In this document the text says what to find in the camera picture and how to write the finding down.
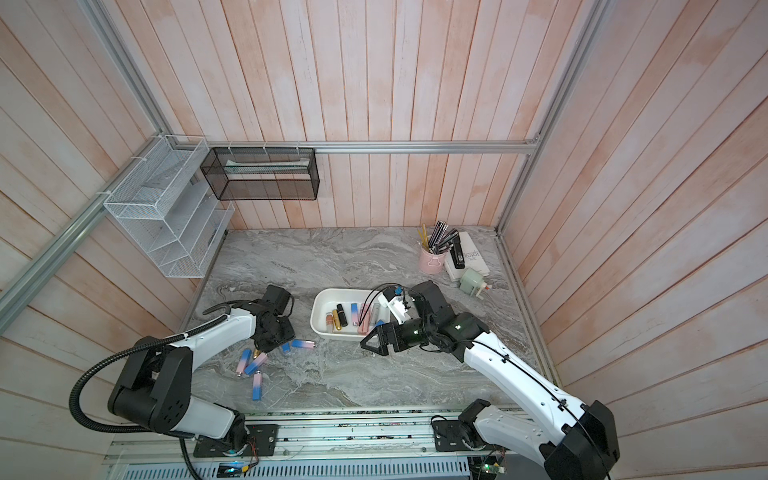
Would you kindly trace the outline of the pink bear lip gloss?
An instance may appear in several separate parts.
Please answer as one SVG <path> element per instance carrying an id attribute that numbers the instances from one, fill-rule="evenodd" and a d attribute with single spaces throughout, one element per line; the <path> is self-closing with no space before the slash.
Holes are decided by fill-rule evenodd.
<path id="1" fill-rule="evenodd" d="M 360 323 L 358 333 L 366 335 L 370 331 L 371 303 L 365 303 L 360 309 Z"/>

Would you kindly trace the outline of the pink blue lipstick sideways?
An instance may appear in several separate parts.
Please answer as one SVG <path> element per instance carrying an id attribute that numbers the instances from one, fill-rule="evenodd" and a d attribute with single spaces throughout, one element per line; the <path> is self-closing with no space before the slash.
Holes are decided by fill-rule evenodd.
<path id="1" fill-rule="evenodd" d="M 314 341 L 310 340 L 298 340 L 295 339 L 291 342 L 292 348 L 300 348 L 300 349 L 315 349 L 316 343 Z"/>

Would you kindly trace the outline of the pink blue lipstick tall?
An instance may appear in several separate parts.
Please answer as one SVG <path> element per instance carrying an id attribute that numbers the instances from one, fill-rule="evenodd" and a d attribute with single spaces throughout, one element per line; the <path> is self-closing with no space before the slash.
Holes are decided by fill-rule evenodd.
<path id="1" fill-rule="evenodd" d="M 357 327 L 360 325 L 359 307 L 357 303 L 350 304 L 352 325 Z"/>

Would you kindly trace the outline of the white storage box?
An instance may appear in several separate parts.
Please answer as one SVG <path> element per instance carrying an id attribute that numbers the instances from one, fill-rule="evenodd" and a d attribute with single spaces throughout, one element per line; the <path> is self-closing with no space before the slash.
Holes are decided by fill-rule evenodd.
<path id="1" fill-rule="evenodd" d="M 363 315 L 363 307 L 370 302 L 371 290 L 329 288 L 322 290 L 314 300 L 310 326 L 322 338 L 360 341 L 370 330 L 390 322 L 390 310 L 379 295 L 370 314 Z"/>

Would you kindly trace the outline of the black lipstick tube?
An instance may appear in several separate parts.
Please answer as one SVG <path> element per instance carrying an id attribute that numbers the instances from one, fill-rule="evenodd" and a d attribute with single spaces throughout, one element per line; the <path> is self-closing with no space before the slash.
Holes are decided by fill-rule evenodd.
<path id="1" fill-rule="evenodd" d="M 340 317 L 342 328 L 344 328 L 344 327 L 346 327 L 348 325 L 348 321 L 347 321 L 347 317 L 346 317 L 345 311 L 344 311 L 344 309 L 343 309 L 341 304 L 338 304 L 336 306 L 336 309 L 338 310 L 338 314 L 339 314 L 339 317 Z"/>

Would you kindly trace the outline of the gold lipstick tube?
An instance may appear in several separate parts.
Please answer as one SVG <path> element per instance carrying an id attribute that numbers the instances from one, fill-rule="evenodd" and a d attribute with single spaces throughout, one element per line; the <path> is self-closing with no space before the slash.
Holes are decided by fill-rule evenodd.
<path id="1" fill-rule="evenodd" d="M 332 310 L 332 318 L 333 318 L 333 325 L 336 331 L 340 331 L 342 329 L 340 317 L 338 314 L 338 310 L 334 309 Z"/>

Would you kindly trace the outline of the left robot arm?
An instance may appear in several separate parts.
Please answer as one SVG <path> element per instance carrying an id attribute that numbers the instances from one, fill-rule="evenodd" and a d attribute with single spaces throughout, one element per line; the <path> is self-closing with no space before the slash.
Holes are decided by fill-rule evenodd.
<path id="1" fill-rule="evenodd" d="M 166 338 L 147 336 L 133 347 L 98 362 L 75 382 L 68 399 L 73 419 L 95 432 L 154 432 L 179 439 L 213 441 L 227 456 L 242 453 L 249 431 L 242 413 L 195 397 L 194 372 L 229 347 L 251 340 L 261 353 L 291 342 L 289 316 L 293 296 L 270 285 L 255 300 L 230 300 L 208 308 L 212 320 Z M 97 373 L 122 361 L 122 371 L 107 401 L 108 411 L 123 424 L 102 423 L 81 406 L 85 386 Z"/>

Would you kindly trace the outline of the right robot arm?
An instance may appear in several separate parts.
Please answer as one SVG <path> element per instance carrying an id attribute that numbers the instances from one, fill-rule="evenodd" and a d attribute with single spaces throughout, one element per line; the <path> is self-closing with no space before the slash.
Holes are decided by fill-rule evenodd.
<path id="1" fill-rule="evenodd" d="M 438 450 L 495 447 L 541 465 L 551 479 L 609 478 L 620 458 L 611 410 L 555 386 L 481 319 L 455 312 L 434 282 L 376 287 L 361 304 L 359 324 L 368 329 L 363 349 L 381 356 L 413 347 L 449 354 L 483 374 L 530 417 L 523 420 L 477 399 L 455 420 L 434 420 Z"/>

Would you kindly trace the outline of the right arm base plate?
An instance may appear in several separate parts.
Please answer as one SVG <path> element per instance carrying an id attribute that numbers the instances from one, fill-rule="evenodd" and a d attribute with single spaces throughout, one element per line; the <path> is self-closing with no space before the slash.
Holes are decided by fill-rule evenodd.
<path id="1" fill-rule="evenodd" d="M 488 443 L 468 424 L 442 416 L 430 420 L 434 446 L 438 452 L 489 451 L 501 452 L 503 447 Z"/>

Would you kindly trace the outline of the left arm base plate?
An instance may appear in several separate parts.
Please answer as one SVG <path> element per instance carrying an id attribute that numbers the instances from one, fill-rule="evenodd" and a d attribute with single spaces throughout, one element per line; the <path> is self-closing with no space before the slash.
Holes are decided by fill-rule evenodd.
<path id="1" fill-rule="evenodd" d="M 201 437 L 193 450 L 195 458 L 270 457 L 274 455 L 278 424 L 243 424 L 222 439 Z"/>

